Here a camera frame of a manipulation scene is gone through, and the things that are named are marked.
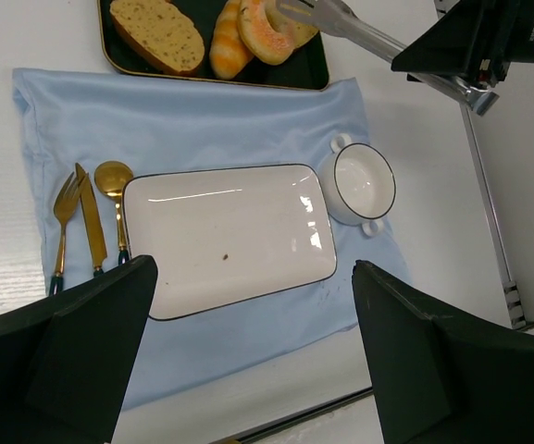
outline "white plate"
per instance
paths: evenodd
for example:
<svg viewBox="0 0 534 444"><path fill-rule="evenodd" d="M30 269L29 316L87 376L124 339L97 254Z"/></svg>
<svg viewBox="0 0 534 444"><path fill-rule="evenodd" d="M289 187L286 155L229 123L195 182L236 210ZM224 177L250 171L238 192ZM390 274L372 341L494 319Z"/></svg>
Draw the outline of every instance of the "white plate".
<svg viewBox="0 0 534 444"><path fill-rule="evenodd" d="M150 316L174 319L329 278L337 258L305 165L147 176L124 191L131 257L150 254Z"/></svg>

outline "knife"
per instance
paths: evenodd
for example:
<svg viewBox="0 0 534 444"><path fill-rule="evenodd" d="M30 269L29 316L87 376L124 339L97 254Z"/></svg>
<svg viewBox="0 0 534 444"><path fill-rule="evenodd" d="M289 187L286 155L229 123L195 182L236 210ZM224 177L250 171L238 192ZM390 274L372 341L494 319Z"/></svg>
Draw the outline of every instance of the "knife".
<svg viewBox="0 0 534 444"><path fill-rule="evenodd" d="M82 178L86 183L81 190L81 210L85 222L85 230L88 233L88 243L90 244L90 253L92 254L93 275L99 276L104 273L102 263L107 257L106 244L104 242L104 232L98 215L98 206L93 196L92 182L90 176L85 172L80 164L75 164L75 172L78 180Z"/></svg>

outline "green tray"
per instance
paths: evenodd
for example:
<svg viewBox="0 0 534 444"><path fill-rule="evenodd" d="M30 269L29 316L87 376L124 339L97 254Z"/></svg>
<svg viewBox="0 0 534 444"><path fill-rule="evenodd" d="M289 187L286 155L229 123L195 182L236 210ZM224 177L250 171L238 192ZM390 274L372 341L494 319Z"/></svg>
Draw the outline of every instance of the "green tray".
<svg viewBox="0 0 534 444"><path fill-rule="evenodd" d="M111 0L98 0L100 32L104 54L118 71L139 76L165 77L172 79L192 79L223 81L252 85L293 88L301 90L323 90L329 85L329 69L324 56L320 34L296 51L285 63L272 67L254 58L236 78L218 80L209 64L209 48L217 16L226 0L172 0L182 14L188 16L203 36L205 59L193 78L172 76L151 67L118 36L110 18Z"/></svg>

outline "white wall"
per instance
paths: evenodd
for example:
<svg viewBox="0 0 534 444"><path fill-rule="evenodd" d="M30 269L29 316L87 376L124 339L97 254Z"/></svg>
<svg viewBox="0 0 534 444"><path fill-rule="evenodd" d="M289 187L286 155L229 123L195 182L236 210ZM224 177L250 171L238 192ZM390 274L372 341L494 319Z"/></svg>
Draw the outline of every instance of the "white wall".
<svg viewBox="0 0 534 444"><path fill-rule="evenodd" d="M513 64L485 117L474 117L503 243L526 318L534 321L534 65Z"/></svg>

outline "fork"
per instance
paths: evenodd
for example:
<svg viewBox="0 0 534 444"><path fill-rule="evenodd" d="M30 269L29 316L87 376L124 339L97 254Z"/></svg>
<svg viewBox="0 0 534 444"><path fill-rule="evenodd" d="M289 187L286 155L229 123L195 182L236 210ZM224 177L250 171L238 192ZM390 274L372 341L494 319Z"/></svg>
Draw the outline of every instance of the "fork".
<svg viewBox="0 0 534 444"><path fill-rule="evenodd" d="M343 37L391 63L406 45L361 21L342 0L275 0L276 8L289 19L312 25L325 34ZM435 90L483 116L497 101L495 92L469 84L460 77L411 73Z"/></svg>
<svg viewBox="0 0 534 444"><path fill-rule="evenodd" d="M69 177L61 187L55 200L53 212L56 220L61 225L61 238L59 239L59 249L56 253L55 273L51 277L51 285L48 295L54 296L63 291L63 272L65 271L65 246L67 243L66 228L67 223L75 213L80 200L81 188L85 181L78 180L75 174L69 174Z"/></svg>

